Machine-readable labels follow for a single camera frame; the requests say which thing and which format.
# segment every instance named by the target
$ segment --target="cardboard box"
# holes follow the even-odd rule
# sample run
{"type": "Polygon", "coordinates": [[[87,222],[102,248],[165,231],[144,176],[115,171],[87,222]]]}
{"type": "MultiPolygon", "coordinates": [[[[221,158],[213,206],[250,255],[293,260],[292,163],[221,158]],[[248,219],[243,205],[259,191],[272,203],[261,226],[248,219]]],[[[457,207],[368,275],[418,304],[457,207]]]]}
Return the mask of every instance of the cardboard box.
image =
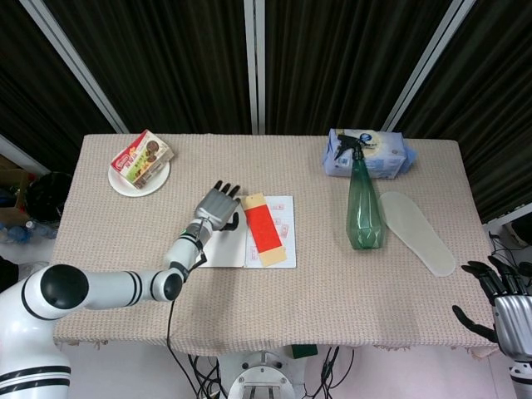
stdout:
{"type": "Polygon", "coordinates": [[[24,195],[28,173],[22,169],[0,170],[0,187],[17,186],[17,203],[11,208],[0,208],[0,222],[7,227],[24,225],[30,218],[24,211],[24,195]]]}
{"type": "Polygon", "coordinates": [[[163,140],[146,130],[111,162],[111,166],[130,184],[141,189],[173,156],[163,140]]]}

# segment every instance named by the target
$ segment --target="plastic bottle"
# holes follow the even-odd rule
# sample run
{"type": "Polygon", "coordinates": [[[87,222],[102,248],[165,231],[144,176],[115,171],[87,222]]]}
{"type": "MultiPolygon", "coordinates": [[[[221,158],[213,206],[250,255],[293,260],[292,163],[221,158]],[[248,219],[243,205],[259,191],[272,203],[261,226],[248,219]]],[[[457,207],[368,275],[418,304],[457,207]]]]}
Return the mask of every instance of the plastic bottle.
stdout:
{"type": "Polygon", "coordinates": [[[29,221],[26,223],[26,228],[32,235],[38,235],[45,239],[55,239],[57,237],[57,229],[53,229],[45,224],[29,221]]]}
{"type": "Polygon", "coordinates": [[[347,236],[353,249],[381,248],[384,240],[379,203],[372,180],[367,173],[362,145],[356,137],[339,135],[341,141],[338,158],[345,150],[352,149],[351,180],[347,206],[347,236]]]}

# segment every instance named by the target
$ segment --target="white paper sheet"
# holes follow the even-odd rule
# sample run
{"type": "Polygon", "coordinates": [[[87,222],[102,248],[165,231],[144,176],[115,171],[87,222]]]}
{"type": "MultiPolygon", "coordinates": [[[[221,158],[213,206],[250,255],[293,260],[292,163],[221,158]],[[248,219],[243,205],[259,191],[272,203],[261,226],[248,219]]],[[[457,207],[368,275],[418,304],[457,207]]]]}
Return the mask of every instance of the white paper sheet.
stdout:
{"type": "MultiPolygon", "coordinates": [[[[287,259],[268,268],[296,268],[295,223],[292,196],[265,197],[275,228],[286,249],[287,259]]],[[[253,235],[242,207],[237,208],[240,223],[235,231],[216,231],[205,245],[207,263],[202,268],[262,268],[253,235]]]]}

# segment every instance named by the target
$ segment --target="snack box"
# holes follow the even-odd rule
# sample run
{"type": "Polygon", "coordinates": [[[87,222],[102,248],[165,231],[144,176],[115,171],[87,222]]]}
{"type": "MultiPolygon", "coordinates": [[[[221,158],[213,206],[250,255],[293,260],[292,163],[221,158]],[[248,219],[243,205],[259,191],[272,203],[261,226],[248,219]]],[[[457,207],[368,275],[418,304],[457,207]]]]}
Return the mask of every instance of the snack box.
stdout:
{"type": "Polygon", "coordinates": [[[111,162],[111,166],[141,189],[173,156],[172,149],[163,140],[145,130],[111,162]]]}

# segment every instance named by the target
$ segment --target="table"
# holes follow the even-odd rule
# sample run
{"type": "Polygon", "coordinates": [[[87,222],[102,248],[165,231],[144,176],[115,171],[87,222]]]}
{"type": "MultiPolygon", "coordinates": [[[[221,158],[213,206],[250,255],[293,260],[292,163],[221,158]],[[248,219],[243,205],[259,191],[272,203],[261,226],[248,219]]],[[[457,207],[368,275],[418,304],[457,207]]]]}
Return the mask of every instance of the table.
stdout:
{"type": "MultiPolygon", "coordinates": [[[[435,278],[392,232],[384,248],[354,251],[345,233],[349,181],[327,177],[324,136],[160,135],[176,153],[152,195],[127,198],[107,181],[131,135],[89,135],[66,202],[52,263],[89,271],[161,268],[195,206],[218,179],[244,194],[293,195],[296,269],[199,269],[175,304],[172,345],[219,355],[292,343],[405,347],[490,344],[467,331],[451,306],[492,324],[479,284],[459,267],[435,278]]],[[[489,254],[457,143],[408,140],[419,158],[407,175],[374,180],[420,207],[459,264],[489,254]]],[[[170,305],[84,310],[61,320],[60,341],[164,344],[170,305]]]]}

